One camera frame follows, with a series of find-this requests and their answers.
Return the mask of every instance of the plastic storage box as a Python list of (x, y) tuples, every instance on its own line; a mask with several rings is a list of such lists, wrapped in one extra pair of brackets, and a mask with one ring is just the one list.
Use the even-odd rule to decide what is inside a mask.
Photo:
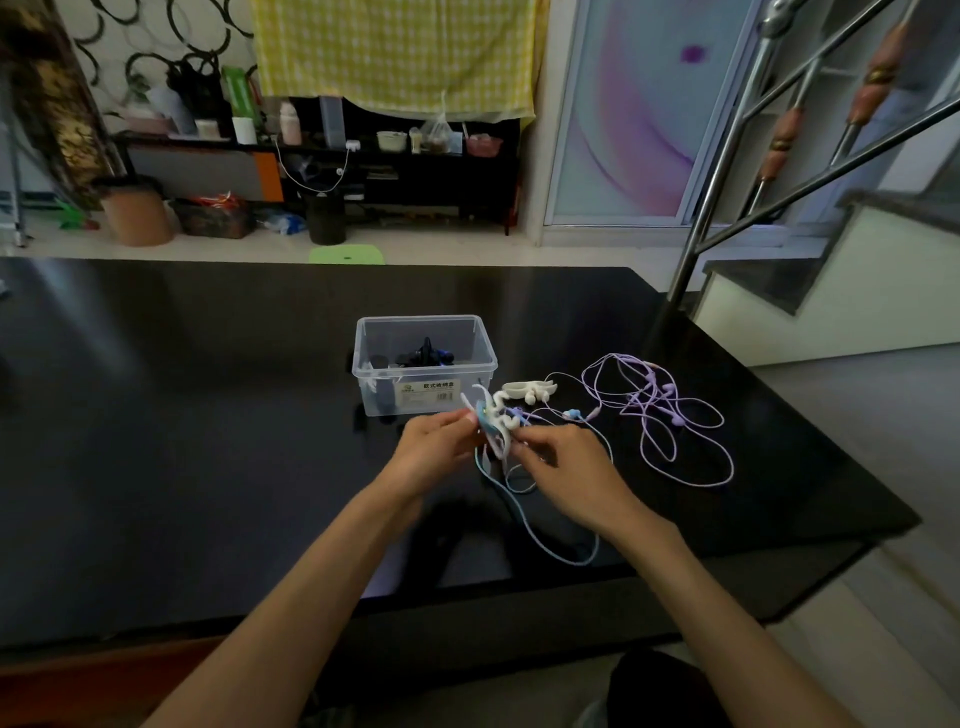
[[(453, 354), (438, 367), (400, 367), (399, 357), (429, 338), (434, 349)], [(490, 388), (496, 354), (479, 316), (383, 316), (357, 322), (353, 375), (368, 417), (445, 412), (463, 406), (460, 393), (480, 399), (474, 384)]]

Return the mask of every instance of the box label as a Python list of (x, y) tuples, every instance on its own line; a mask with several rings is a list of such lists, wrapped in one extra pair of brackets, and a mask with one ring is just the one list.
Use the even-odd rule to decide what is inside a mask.
[(438, 381), (398, 381), (394, 384), (396, 406), (446, 407), (460, 398), (460, 379)]

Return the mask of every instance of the tangled cable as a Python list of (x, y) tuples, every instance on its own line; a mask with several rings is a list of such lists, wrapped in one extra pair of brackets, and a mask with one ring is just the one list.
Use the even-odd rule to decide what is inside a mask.
[[(616, 362), (617, 370), (624, 379), (633, 385), (634, 389), (632, 391), (600, 391), (600, 375), (609, 361)], [(642, 386), (638, 382), (631, 379), (631, 375), (625, 372), (624, 368), (630, 370), (633, 375), (636, 375), (642, 379)], [(593, 378), (592, 385), (589, 383), (591, 373)], [(660, 385), (660, 382), (657, 379), (658, 373), (661, 373), (665, 378), (669, 379), (669, 381), (666, 381), (663, 383), (663, 385)], [(597, 405), (601, 409), (603, 407), (611, 407), (617, 409), (619, 414), (626, 417), (641, 418), (643, 434), (640, 436), (640, 455), (643, 457), (643, 461), (658, 473), (666, 475), (668, 478), (676, 480), (678, 483), (683, 483), (683, 485), (688, 485), (691, 488), (716, 488), (721, 485), (726, 485), (733, 480), (734, 467), (733, 458), (731, 457), (730, 453), (712, 437), (708, 437), (706, 434), (700, 431), (704, 429), (717, 429), (724, 425), (725, 420), (723, 415), (720, 414), (720, 410), (718, 410), (709, 402), (697, 399), (696, 397), (681, 397), (680, 391), (677, 388), (677, 382), (673, 378), (673, 375), (657, 364), (653, 364), (649, 361), (643, 361), (642, 359), (638, 359), (629, 354), (609, 353), (606, 356), (601, 356), (586, 369), (584, 369), (583, 373), (580, 375), (580, 378), (564, 372), (551, 372), (549, 375), (547, 375), (547, 378), (550, 378), (553, 375), (567, 376), (574, 381), (579, 381), (581, 384), (583, 384), (584, 389), (587, 390), (587, 394), (597, 401)], [(717, 416), (718, 422), (715, 425), (705, 425), (703, 423), (694, 422), (684, 414), (683, 410), (681, 409), (681, 402), (697, 402), (702, 404)], [(722, 480), (718, 480), (715, 483), (691, 483), (687, 480), (678, 478), (671, 473), (668, 473), (663, 468), (658, 468), (656, 465), (654, 465), (650, 461), (650, 456), (647, 454), (647, 443), (652, 444), (660, 454), (660, 457), (662, 457), (668, 463), (676, 461), (678, 449), (677, 438), (670, 430), (670, 427), (667, 426), (663, 420), (659, 419), (655, 414), (653, 414), (651, 410), (655, 410), (669, 417), (671, 425), (675, 427), (683, 427), (688, 432), (720, 448), (720, 450), (727, 457), (727, 462), (730, 464), (730, 472), (728, 473), (727, 477), (723, 478)], [(651, 425), (653, 424), (662, 427), (663, 431), (665, 431), (667, 436), (670, 438), (670, 454), (667, 454), (663, 451), (663, 448), (660, 447), (660, 444), (651, 433)]]
[[(599, 388), (600, 376), (604, 371), (604, 368), (611, 361), (616, 362), (617, 371), (630, 385), (633, 389), (626, 392), (605, 392)], [(668, 379), (661, 383), (658, 380), (658, 373), (662, 377)], [(520, 426), (527, 426), (532, 423), (532, 421), (537, 421), (538, 423), (545, 423), (547, 425), (555, 425), (556, 423), (547, 419), (541, 412), (548, 412), (554, 417), (558, 417), (564, 422), (567, 423), (576, 423), (578, 425), (586, 425), (597, 437), (599, 437), (604, 445), (607, 448), (607, 454), (610, 456), (611, 462), (613, 462), (613, 448), (610, 445), (610, 441), (604, 436), (600, 430), (590, 424), (590, 420), (594, 419), (604, 407), (610, 407), (617, 410), (618, 414), (626, 417), (639, 417), (641, 419), (642, 434), (640, 435), (640, 455), (643, 457), (644, 462), (650, 466), (653, 470), (657, 471), (660, 474), (666, 475), (672, 480), (676, 480), (683, 485), (688, 485), (693, 488), (715, 488), (721, 485), (725, 485), (733, 480), (734, 466), (733, 458), (726, 448), (724, 448), (720, 443), (718, 443), (713, 438), (707, 436), (699, 430), (703, 429), (716, 429), (723, 426), (725, 420), (720, 411), (714, 407), (709, 402), (704, 400), (697, 399), (695, 397), (681, 397), (680, 391), (677, 388), (677, 382), (668, 371), (653, 364), (651, 362), (643, 361), (638, 359), (635, 356), (630, 354), (620, 354), (620, 353), (609, 353), (605, 356), (600, 357), (595, 362), (587, 366), (580, 374), (579, 377), (569, 375), (565, 372), (551, 372), (544, 379), (549, 380), (552, 376), (566, 376), (573, 379), (574, 381), (579, 381), (583, 385), (584, 389), (587, 391), (587, 394), (590, 395), (597, 402), (597, 406), (586, 416), (584, 417), (579, 410), (568, 409), (565, 411), (560, 411), (550, 406), (549, 403), (545, 400), (543, 406), (539, 407), (532, 412), (524, 412), (520, 407), (503, 407), (503, 412), (507, 413), (511, 418), (516, 418), (519, 420)], [(503, 398), (498, 397), (502, 393), (497, 393), (496, 395), (490, 395), (487, 392), (486, 388), (481, 387), (480, 385), (474, 385), (482, 389), (487, 397), (487, 402), (491, 400), (495, 401), (499, 406), (502, 404)], [(703, 424), (691, 420), (685, 415), (682, 409), (682, 402), (696, 402), (702, 404), (703, 406), (710, 409), (718, 418), (716, 424)], [(477, 407), (480, 408), (482, 402), (477, 402)], [(652, 444), (656, 449), (657, 453), (660, 454), (660, 457), (668, 463), (675, 462), (678, 455), (678, 446), (677, 438), (674, 436), (673, 432), (670, 430), (670, 426), (667, 425), (663, 420), (661, 420), (657, 414), (654, 412), (660, 413), (669, 417), (670, 424), (675, 427), (682, 427), (687, 431), (693, 433), (697, 437), (706, 440), (709, 443), (712, 443), (727, 457), (727, 461), (730, 464), (730, 472), (723, 479), (718, 480), (715, 483), (691, 483), (686, 480), (682, 480), (677, 476), (668, 473), (663, 468), (659, 468), (651, 462), (650, 456), (647, 453), (646, 446), (648, 443)], [(667, 436), (670, 438), (670, 451), (669, 454), (664, 451), (664, 449), (657, 442), (656, 438), (652, 434), (652, 424), (659, 425), (667, 433)], [(597, 534), (593, 534), (593, 548), (590, 551), (589, 556), (582, 561), (572, 561), (570, 559), (563, 558), (555, 551), (551, 550), (546, 544), (544, 544), (534, 533), (533, 528), (531, 527), (529, 521), (527, 520), (526, 513), (523, 510), (523, 506), (520, 504), (517, 496), (524, 496), (529, 493), (532, 493), (537, 487), (536, 481), (531, 483), (531, 485), (522, 490), (516, 489), (510, 484), (510, 476), (514, 471), (521, 468), (519, 464), (513, 465), (511, 468), (506, 468), (506, 460), (508, 456), (509, 443), (507, 448), (503, 452), (503, 462), (504, 462), (504, 478), (503, 482), (500, 482), (493, 475), (488, 472), (488, 469), (483, 466), (480, 460), (481, 449), (477, 448), (473, 454), (473, 461), (476, 464), (477, 470), (483, 474), (493, 485), (497, 486), (507, 497), (513, 502), (516, 507), (517, 512), (519, 513), (520, 520), (523, 522), (523, 526), (526, 528), (527, 533), (530, 534), (530, 538), (534, 540), (534, 543), (542, 548), (546, 553), (548, 553), (553, 558), (557, 559), (564, 564), (573, 567), (582, 567), (590, 564), (597, 555), (597, 551), (600, 548), (600, 537)], [(487, 446), (485, 445), (482, 448), (484, 459), (489, 462), (489, 456), (487, 455)]]

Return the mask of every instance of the person's right hand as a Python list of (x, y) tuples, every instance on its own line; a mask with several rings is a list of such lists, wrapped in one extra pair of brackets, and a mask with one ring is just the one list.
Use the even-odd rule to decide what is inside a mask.
[[(637, 516), (660, 519), (633, 494), (597, 436), (586, 427), (520, 427), (513, 435), (511, 454), (543, 494), (571, 519), (608, 541), (619, 526), (629, 528)], [(543, 462), (534, 448), (552, 449), (556, 465)]]

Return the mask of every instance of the yellow checkered cloth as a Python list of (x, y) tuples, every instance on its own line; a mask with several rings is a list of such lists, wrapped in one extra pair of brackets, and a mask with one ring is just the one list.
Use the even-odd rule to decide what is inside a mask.
[(383, 113), (532, 117), (538, 6), (542, 30), (542, 0), (253, 0), (260, 85)]

